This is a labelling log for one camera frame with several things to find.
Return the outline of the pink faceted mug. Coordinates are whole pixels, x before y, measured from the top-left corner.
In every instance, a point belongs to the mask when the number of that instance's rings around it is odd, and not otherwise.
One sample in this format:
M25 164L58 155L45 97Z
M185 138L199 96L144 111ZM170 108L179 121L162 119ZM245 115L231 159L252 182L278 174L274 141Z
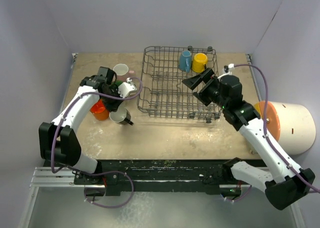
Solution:
M134 70L130 70L129 67L124 63L116 64L112 69L118 76L133 76L135 75Z

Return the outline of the cream white mug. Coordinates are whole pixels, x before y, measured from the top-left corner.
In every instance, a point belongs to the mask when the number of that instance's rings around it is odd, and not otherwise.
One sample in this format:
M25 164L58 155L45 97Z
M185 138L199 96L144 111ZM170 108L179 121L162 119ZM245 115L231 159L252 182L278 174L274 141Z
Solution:
M116 81L113 82L113 84L115 84L116 86L120 86L122 83L123 83L123 81L121 81L121 80L116 80Z

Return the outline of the orange mug black handle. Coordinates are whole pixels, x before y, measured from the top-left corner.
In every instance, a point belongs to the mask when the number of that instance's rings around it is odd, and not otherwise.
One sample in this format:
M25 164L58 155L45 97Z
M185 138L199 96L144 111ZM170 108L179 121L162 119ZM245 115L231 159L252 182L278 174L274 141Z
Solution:
M105 121L109 118L109 111L106 109L106 107L103 104L102 99L100 99L97 103L95 103L91 109L90 112L98 121Z

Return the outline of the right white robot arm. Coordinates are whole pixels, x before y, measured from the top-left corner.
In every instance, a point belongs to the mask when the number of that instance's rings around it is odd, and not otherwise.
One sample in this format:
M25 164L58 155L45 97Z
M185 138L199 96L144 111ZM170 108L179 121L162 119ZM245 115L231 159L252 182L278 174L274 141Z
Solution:
M240 180L259 189L278 210L284 210L310 192L316 178L314 172L296 163L270 134L266 121L243 99L238 77L231 74L218 77L206 69L182 82L192 91L203 83L203 88L193 95L205 106L218 105L225 120L253 146L268 168L264 171L239 158L231 159L223 165L222 178L226 183Z

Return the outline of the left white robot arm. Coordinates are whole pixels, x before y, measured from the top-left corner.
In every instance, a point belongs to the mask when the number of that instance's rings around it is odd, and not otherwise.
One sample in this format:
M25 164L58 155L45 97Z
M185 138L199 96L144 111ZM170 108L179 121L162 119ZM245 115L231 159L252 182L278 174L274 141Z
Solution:
M101 66L96 75L86 76L79 84L76 94L66 108L50 123L43 122L39 129L41 157L50 162L52 173L57 173L55 163L85 173L91 184L103 179L98 161L85 155L77 138L77 131L89 110L100 98L112 102L123 99L113 85L117 74L110 68Z

